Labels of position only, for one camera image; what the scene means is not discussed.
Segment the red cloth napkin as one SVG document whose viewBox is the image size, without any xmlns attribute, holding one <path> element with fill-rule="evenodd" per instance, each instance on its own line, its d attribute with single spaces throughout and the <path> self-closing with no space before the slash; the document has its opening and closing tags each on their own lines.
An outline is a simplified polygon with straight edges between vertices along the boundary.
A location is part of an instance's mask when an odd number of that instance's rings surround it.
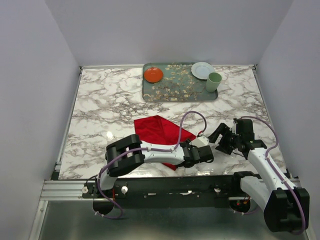
<svg viewBox="0 0 320 240">
<path fill-rule="evenodd" d="M 176 145 L 180 127 L 159 116 L 150 116 L 133 121 L 135 133 L 141 141 L 157 145 Z"/>
</svg>

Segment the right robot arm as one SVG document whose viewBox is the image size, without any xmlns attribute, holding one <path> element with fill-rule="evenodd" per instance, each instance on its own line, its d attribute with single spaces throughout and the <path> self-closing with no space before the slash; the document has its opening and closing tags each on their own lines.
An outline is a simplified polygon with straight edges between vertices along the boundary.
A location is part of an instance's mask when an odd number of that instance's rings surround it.
<svg viewBox="0 0 320 240">
<path fill-rule="evenodd" d="M 238 150 L 258 171 L 262 180 L 248 172 L 235 173 L 230 191 L 236 196 L 248 194 L 263 210 L 270 231 L 298 235 L 309 227 L 308 191 L 297 187 L 276 165 L 266 144 L 255 138 L 252 120 L 234 119 L 233 127 L 221 123 L 208 139 L 218 142 L 216 149 L 225 154 Z"/>
</svg>

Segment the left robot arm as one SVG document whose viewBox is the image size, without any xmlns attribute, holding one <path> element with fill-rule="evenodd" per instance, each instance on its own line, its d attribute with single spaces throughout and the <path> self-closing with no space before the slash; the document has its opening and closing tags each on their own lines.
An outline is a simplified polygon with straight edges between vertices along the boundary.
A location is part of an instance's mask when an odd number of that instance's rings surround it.
<svg viewBox="0 0 320 240">
<path fill-rule="evenodd" d="M 97 176 L 93 191 L 101 198 L 107 197 L 118 177 L 145 163 L 191 168 L 196 164 L 213 162 L 214 155 L 208 140 L 201 137 L 200 146 L 192 143 L 187 140 L 174 145 L 155 144 L 140 140 L 137 134 L 111 143 L 106 147 L 106 164 Z"/>
</svg>

